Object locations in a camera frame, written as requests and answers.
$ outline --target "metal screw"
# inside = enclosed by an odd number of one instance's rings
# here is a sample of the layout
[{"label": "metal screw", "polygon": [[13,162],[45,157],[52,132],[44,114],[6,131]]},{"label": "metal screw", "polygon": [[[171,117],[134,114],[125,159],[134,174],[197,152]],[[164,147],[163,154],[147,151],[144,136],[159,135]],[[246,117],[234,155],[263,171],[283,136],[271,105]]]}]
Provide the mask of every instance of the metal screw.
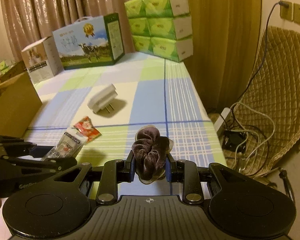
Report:
[{"label": "metal screw", "polygon": [[98,196],[98,199],[104,203],[113,200],[114,196],[109,193],[104,193]]},{"label": "metal screw", "polygon": [[194,202],[194,201],[199,201],[201,199],[201,196],[196,193],[191,193],[186,196],[186,199]]}]

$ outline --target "snack wrapper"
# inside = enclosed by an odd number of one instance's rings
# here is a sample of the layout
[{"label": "snack wrapper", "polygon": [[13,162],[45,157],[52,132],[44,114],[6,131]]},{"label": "snack wrapper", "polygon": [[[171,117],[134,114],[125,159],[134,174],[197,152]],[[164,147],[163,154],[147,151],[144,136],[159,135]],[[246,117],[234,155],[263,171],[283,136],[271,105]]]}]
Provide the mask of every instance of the snack wrapper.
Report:
[{"label": "snack wrapper", "polygon": [[87,139],[87,137],[79,134],[77,130],[68,128],[58,144],[43,156],[41,160],[44,161],[46,158],[75,158],[79,150],[87,142]]},{"label": "snack wrapper", "polygon": [[88,116],[82,118],[73,127],[78,129],[83,136],[88,138],[87,142],[91,142],[101,135],[101,133],[93,127],[91,119]]}]

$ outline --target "cow picture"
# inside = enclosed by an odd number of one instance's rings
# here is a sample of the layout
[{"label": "cow picture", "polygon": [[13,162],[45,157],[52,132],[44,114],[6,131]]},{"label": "cow picture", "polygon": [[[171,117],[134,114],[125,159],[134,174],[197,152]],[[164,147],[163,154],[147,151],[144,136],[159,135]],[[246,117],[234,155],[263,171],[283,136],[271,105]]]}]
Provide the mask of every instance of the cow picture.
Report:
[{"label": "cow picture", "polygon": [[100,58],[99,52],[98,52],[98,46],[97,45],[86,45],[85,43],[79,44],[81,49],[84,52],[84,55],[88,58],[89,62],[91,62],[91,57],[96,57],[97,61]]}]

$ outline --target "checkered bed sheet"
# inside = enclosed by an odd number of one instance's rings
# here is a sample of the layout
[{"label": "checkered bed sheet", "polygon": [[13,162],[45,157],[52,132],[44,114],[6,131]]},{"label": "checkered bed sheet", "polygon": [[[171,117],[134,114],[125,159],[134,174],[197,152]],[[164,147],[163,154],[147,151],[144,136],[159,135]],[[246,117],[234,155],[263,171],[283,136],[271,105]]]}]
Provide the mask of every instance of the checkered bed sheet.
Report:
[{"label": "checkered bed sheet", "polygon": [[[113,83],[118,96],[110,114],[98,114],[87,107],[92,95]],[[142,53],[125,55],[116,65],[63,71],[40,82],[35,88],[42,107],[30,124],[25,139],[39,145],[56,145],[67,127],[88,115],[102,136],[87,144],[77,156],[79,162],[103,165],[124,159],[131,150],[136,132],[156,126],[162,136],[174,141],[172,156],[194,161],[225,164],[219,140],[183,63]],[[120,184],[121,194],[140,194],[144,185]],[[142,191],[169,193],[166,182],[151,184]]]}]

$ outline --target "quilted chair cushion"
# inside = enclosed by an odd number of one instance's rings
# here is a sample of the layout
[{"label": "quilted chair cushion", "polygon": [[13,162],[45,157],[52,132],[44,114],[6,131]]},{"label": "quilted chair cushion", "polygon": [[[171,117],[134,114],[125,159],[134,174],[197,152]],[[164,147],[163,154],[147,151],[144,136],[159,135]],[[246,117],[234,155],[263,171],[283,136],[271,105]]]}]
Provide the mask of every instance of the quilted chair cushion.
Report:
[{"label": "quilted chair cushion", "polygon": [[[266,60],[250,87],[241,98],[241,102],[251,108],[267,114],[275,123],[275,132],[267,144],[261,146],[254,156],[246,161],[240,160],[238,166],[245,175],[261,175],[272,167],[300,138],[300,33],[275,26],[268,27]],[[257,62],[252,74],[261,63],[264,55],[263,36]],[[237,105],[234,108],[236,118],[241,124],[253,125],[261,129],[268,137],[273,131],[270,120]],[[244,157],[257,146],[256,140],[249,136]],[[224,151],[226,157],[234,157],[233,152]],[[227,159],[231,167],[234,159]]]}]

